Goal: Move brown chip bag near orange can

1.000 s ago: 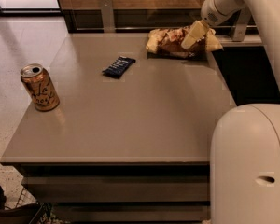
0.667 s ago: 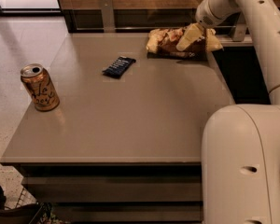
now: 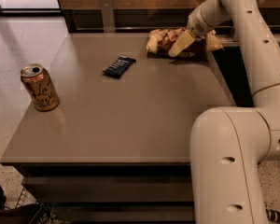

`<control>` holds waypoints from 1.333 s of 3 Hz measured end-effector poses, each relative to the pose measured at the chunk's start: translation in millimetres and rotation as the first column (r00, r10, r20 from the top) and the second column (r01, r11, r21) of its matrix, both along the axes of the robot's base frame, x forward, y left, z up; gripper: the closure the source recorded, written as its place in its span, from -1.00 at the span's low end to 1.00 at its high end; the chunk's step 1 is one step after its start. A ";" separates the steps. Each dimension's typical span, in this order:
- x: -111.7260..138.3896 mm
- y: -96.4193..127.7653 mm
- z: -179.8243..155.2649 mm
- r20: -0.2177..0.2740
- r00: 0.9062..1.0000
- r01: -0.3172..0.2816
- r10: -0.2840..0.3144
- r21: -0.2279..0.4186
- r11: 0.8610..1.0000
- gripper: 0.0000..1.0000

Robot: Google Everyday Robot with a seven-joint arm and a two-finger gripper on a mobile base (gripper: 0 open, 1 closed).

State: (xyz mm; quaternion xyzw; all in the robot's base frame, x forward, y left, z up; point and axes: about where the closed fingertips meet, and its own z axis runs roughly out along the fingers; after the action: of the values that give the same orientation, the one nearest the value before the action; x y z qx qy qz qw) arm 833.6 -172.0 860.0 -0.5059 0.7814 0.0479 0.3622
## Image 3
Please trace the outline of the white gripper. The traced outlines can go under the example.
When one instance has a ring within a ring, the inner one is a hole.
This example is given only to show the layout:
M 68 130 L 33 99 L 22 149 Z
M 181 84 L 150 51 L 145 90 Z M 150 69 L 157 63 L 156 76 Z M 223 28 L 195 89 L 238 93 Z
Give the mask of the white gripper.
M 176 57 L 184 49 L 189 47 L 195 42 L 196 36 L 205 36 L 213 30 L 213 27 L 208 25 L 202 14 L 202 6 L 197 6 L 188 16 L 188 29 L 178 33 L 174 33 L 170 36 L 172 46 L 170 47 L 168 54 L 170 57 Z

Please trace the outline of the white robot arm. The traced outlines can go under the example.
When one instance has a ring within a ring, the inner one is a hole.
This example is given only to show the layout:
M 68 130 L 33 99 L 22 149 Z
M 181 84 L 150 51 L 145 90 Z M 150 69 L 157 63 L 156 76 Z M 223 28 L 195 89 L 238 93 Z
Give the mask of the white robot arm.
M 206 0 L 172 45 L 177 56 L 195 39 L 232 21 L 253 106 L 203 112 L 190 135 L 196 224 L 268 224 L 258 165 L 280 158 L 280 46 L 258 5 L 263 0 Z

